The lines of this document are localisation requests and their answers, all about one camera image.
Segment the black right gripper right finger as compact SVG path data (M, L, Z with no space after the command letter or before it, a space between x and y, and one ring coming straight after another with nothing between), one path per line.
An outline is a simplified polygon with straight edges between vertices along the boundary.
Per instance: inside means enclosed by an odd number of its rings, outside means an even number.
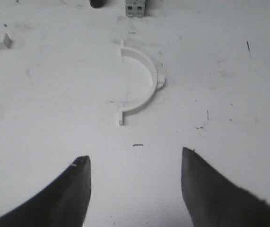
M182 195L195 227L270 227L270 205L183 148Z

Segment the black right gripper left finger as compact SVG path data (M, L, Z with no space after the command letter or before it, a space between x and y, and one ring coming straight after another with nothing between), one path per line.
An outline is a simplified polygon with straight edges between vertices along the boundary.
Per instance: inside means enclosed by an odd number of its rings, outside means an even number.
M91 188L90 158L78 157L38 194L0 216L0 227L81 227Z

